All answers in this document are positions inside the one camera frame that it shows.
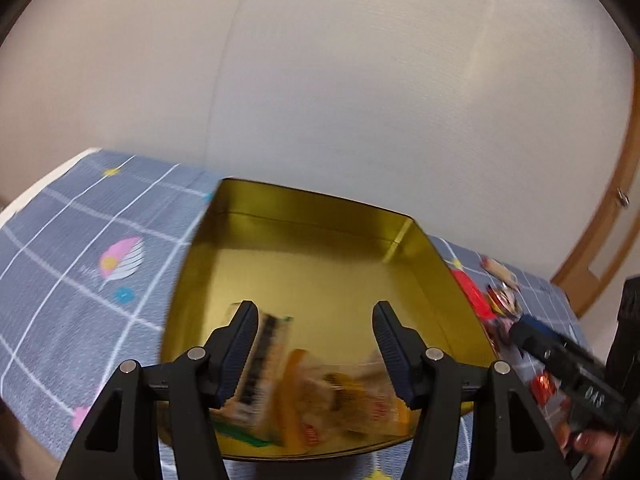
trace metal screw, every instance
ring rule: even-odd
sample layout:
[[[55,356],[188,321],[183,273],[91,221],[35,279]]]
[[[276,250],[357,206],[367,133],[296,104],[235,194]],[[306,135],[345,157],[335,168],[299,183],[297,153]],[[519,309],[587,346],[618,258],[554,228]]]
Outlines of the metal screw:
[[[136,362],[132,359],[127,359],[126,361],[123,361],[120,363],[120,371],[123,374],[129,374],[131,373],[133,370],[136,369],[136,366],[138,366],[136,364]]]
[[[624,209],[629,207],[629,196],[620,188],[616,190],[616,198],[618,199],[618,205]]]
[[[494,370],[498,372],[500,375],[506,375],[511,372],[511,367],[508,363],[504,361],[496,361],[494,364]]]
[[[424,354],[432,361],[439,361],[444,357],[444,352],[435,346],[427,348],[427,351]]]
[[[202,359],[207,354],[207,351],[202,346],[194,346],[187,352],[187,357],[193,361]]]

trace door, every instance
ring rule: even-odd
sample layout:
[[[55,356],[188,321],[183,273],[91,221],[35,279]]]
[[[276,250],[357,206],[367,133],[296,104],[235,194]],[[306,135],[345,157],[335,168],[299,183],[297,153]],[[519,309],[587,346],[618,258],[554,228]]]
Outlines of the door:
[[[581,316],[616,273],[640,229],[640,62],[634,66],[629,126],[609,187],[591,223],[553,282]]]

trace pink feather pattern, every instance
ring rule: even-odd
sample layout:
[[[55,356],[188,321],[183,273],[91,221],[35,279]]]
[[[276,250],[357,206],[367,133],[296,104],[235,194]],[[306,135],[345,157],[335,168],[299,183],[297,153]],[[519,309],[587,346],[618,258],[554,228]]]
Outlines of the pink feather pattern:
[[[139,236],[125,238],[109,247],[100,257],[100,274],[104,278],[100,290],[107,282],[132,275],[145,258],[145,248]]]

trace candy wrapper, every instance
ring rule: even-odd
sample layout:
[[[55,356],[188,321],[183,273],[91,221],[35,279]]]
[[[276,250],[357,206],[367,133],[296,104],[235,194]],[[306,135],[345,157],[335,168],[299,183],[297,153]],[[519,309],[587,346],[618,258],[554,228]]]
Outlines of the candy wrapper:
[[[474,310],[480,321],[485,322],[495,319],[495,314],[492,312],[488,301],[465,271],[460,269],[451,269],[451,273],[458,282],[462,292],[465,293],[466,298],[471,304],[471,308]]]
[[[509,269],[507,269],[507,267],[505,267],[500,262],[497,262],[492,258],[487,258],[486,256],[484,256],[480,260],[480,264],[482,265],[482,268],[486,270],[489,274],[491,274],[492,276],[495,276],[501,282],[510,286],[513,290],[520,290],[516,275],[513,272],[511,272]]]
[[[531,380],[529,389],[536,399],[538,406],[541,408],[549,402],[549,399],[553,397],[558,390],[554,378],[546,370]]]
[[[487,285],[486,295],[492,310],[500,316],[519,317],[522,309],[514,292],[505,284],[501,288]]]

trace hand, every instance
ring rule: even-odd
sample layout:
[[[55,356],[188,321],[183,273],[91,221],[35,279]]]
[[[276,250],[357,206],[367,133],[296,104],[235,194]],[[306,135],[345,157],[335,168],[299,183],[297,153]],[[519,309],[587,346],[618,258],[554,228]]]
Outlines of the hand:
[[[569,425],[561,422],[556,427],[556,441],[565,454],[571,430]],[[574,449],[580,453],[590,454],[593,458],[584,472],[580,475],[580,480],[600,480],[604,468],[609,460],[609,454],[615,443],[616,436],[601,430],[585,430],[574,440]],[[620,444],[611,462],[615,462],[620,455]]]

